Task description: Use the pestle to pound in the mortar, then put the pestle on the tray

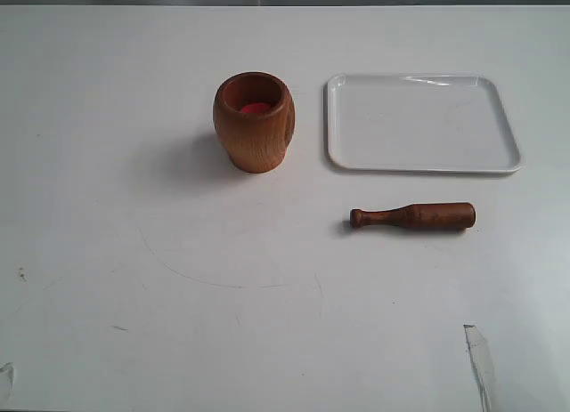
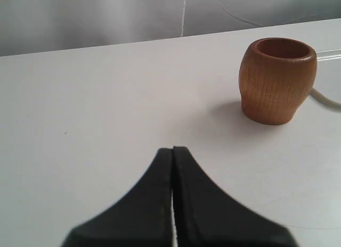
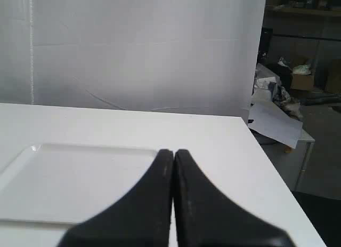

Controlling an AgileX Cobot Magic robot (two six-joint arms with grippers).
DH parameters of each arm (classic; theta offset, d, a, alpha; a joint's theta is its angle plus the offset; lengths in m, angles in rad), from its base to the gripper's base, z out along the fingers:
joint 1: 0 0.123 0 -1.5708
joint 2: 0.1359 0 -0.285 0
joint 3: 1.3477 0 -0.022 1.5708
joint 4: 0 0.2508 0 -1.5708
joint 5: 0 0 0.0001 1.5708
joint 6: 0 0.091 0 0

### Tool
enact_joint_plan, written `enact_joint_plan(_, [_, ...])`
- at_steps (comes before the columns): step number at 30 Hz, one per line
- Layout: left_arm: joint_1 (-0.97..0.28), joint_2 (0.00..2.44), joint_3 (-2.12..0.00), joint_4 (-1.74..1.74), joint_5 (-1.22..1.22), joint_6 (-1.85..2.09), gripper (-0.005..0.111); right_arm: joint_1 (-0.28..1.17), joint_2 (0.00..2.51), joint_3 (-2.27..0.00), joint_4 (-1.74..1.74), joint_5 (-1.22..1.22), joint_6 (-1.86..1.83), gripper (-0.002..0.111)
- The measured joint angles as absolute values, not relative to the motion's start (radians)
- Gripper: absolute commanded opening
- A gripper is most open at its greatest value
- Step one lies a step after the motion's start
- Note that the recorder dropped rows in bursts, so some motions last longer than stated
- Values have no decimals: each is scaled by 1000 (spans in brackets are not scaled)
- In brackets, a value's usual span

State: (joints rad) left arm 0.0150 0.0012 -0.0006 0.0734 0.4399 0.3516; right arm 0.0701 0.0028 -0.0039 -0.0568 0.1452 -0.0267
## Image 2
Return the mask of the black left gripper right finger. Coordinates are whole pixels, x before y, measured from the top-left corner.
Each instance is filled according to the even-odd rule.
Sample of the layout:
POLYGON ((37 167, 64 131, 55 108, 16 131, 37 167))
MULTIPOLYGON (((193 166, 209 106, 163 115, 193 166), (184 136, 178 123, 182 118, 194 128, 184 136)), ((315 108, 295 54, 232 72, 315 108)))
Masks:
POLYGON ((179 246, 297 246, 289 230, 225 193, 186 147, 173 148, 173 209, 179 246))

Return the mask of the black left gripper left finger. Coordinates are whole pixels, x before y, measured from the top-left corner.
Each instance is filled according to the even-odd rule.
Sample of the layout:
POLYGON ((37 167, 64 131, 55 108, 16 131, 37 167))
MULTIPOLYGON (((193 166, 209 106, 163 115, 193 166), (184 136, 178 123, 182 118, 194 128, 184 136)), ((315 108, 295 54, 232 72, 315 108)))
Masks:
POLYGON ((63 246, 172 246, 172 150, 161 148, 116 204, 73 228, 63 246))

